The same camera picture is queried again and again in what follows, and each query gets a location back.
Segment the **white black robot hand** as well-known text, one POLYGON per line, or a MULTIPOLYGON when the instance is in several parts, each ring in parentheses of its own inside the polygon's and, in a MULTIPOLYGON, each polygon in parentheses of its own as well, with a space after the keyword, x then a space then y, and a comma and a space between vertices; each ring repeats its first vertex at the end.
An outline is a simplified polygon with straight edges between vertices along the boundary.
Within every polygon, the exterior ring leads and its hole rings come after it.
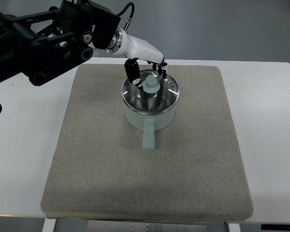
POLYGON ((139 59, 151 64, 153 70, 166 78, 167 63, 164 55, 149 42, 130 36, 121 28, 116 29, 106 51, 114 56, 124 55, 127 58, 124 64, 127 78, 139 90, 144 89, 137 62, 139 59))

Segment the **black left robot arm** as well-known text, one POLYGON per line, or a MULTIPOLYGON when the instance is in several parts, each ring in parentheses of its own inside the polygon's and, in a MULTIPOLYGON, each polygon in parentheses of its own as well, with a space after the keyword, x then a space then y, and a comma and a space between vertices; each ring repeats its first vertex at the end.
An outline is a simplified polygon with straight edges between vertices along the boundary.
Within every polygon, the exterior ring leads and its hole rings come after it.
POLYGON ((23 73, 41 86, 112 47, 121 20, 90 0, 64 0, 46 12, 0 13, 0 83, 23 73))

